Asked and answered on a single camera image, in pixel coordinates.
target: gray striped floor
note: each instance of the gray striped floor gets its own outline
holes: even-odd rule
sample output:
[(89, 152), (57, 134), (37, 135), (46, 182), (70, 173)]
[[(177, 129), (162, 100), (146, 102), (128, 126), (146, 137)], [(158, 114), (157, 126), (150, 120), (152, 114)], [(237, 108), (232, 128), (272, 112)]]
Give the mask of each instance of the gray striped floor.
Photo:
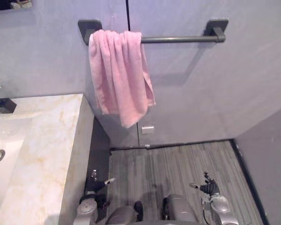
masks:
[(117, 207), (141, 200), (144, 220), (161, 219), (163, 198), (181, 194), (202, 220), (203, 194), (188, 186), (204, 183), (208, 171), (231, 203), (241, 225), (261, 225), (262, 221), (239, 163), (229, 142), (194, 144), (156, 150), (121, 150), (112, 152), (109, 177), (117, 180), (109, 186), (108, 215)]

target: vanity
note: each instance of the vanity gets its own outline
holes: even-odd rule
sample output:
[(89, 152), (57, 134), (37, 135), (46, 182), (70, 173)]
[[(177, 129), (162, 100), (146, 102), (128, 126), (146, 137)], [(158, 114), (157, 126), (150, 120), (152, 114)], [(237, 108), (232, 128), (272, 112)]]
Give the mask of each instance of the vanity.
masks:
[(73, 224), (87, 174), (100, 163), (107, 177), (108, 137), (83, 94), (12, 100), (0, 114), (0, 225)]

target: marble countertop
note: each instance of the marble countertop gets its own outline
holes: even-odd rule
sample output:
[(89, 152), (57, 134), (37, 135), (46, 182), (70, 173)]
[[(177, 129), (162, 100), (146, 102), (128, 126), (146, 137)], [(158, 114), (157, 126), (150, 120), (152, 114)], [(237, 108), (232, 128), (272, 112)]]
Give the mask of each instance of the marble countertop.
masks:
[(0, 114), (0, 119), (31, 118), (0, 210), (0, 225), (48, 225), (54, 220), (48, 217), (58, 217), (82, 98), (16, 98), (14, 113)]

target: electrical outlet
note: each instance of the electrical outlet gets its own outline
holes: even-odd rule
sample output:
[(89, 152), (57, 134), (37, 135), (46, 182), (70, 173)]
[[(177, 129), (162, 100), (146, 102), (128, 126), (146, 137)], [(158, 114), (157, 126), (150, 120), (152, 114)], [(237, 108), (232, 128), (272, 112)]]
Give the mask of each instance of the electrical outlet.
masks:
[(148, 135), (154, 133), (154, 126), (141, 127), (141, 134)]

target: mirror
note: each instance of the mirror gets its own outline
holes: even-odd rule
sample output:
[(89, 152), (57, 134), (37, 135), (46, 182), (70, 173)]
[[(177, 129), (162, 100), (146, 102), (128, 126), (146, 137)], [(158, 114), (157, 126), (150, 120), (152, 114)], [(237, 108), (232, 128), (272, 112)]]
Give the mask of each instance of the mirror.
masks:
[(30, 7), (32, 7), (32, 0), (0, 0), (0, 10)]

